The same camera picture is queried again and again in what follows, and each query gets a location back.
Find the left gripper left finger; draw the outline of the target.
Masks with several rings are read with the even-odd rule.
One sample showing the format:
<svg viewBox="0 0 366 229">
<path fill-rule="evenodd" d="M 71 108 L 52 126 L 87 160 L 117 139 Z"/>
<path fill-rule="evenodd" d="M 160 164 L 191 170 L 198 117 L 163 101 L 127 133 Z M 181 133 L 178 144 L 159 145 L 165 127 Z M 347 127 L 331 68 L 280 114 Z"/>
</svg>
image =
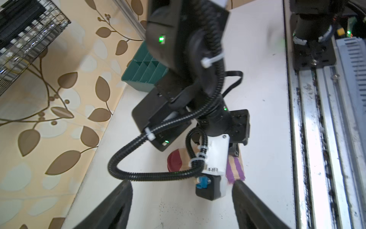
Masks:
<svg viewBox="0 0 366 229">
<path fill-rule="evenodd" d="M 133 189 L 122 181 L 82 222 L 77 229 L 125 229 L 132 206 Z"/>
</svg>

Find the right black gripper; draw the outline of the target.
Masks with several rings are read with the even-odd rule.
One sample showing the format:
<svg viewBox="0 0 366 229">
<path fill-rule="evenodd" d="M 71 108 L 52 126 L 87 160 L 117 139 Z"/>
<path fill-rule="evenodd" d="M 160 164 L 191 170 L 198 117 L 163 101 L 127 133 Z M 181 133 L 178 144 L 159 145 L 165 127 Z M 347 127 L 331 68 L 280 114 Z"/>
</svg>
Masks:
<svg viewBox="0 0 366 229">
<path fill-rule="evenodd" d="M 247 109 L 228 111 L 215 110 L 197 118 L 198 126 L 208 136 L 216 137 L 223 134 L 230 136 L 231 143 L 247 145 L 250 137 L 250 114 Z"/>
</svg>

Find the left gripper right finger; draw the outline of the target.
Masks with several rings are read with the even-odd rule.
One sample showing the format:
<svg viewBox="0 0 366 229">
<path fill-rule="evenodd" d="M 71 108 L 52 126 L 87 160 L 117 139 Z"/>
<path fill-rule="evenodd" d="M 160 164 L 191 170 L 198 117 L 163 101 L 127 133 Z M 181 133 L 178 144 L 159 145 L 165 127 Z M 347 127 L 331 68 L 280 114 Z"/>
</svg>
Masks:
<svg viewBox="0 0 366 229">
<path fill-rule="evenodd" d="M 243 181 L 233 184 L 232 198 L 240 229 L 289 228 Z"/>
</svg>

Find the beige maroon striped sock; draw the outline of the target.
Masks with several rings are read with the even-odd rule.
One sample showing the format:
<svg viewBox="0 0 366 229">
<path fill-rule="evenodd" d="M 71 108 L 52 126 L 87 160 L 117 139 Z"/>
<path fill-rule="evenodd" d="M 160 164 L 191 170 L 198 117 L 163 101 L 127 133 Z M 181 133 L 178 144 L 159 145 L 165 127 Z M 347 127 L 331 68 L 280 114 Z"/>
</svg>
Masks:
<svg viewBox="0 0 366 229">
<path fill-rule="evenodd" d="M 190 156 L 187 149 L 180 148 L 171 152 L 167 158 L 167 168 L 169 172 L 188 170 L 190 166 Z M 236 180 L 244 181 L 245 173 L 238 144 L 229 144 L 228 160 L 226 165 L 226 178 L 229 184 Z"/>
</svg>

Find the green compartment tray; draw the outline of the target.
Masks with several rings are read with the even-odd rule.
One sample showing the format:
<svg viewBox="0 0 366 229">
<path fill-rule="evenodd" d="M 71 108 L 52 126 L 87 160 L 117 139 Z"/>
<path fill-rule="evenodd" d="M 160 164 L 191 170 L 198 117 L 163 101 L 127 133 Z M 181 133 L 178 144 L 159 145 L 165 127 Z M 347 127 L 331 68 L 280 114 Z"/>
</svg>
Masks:
<svg viewBox="0 0 366 229">
<path fill-rule="evenodd" d="M 151 56 L 143 42 L 121 80 L 137 91 L 148 93 L 167 72 L 168 68 Z"/>
</svg>

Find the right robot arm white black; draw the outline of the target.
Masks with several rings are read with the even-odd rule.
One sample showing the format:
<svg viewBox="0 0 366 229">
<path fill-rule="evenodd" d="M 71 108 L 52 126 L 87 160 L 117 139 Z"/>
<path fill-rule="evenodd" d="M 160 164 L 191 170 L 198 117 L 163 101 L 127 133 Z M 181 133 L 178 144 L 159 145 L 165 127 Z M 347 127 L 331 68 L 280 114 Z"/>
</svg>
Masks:
<svg viewBox="0 0 366 229">
<path fill-rule="evenodd" d="M 132 111 L 141 133 L 112 156 L 107 166 L 111 176 L 129 181 L 196 177 L 205 168 L 209 137 L 227 134 L 230 144 L 247 144 L 249 112 L 229 111 L 224 102 L 225 78 L 243 78 L 241 71 L 225 69 L 221 39 L 228 16 L 225 6 L 212 1 L 148 2 L 147 48 L 168 71 Z M 190 169 L 134 173 L 118 168 L 146 141 L 164 151 L 189 128 L 192 120 L 197 121 L 197 126 L 186 137 Z"/>
</svg>

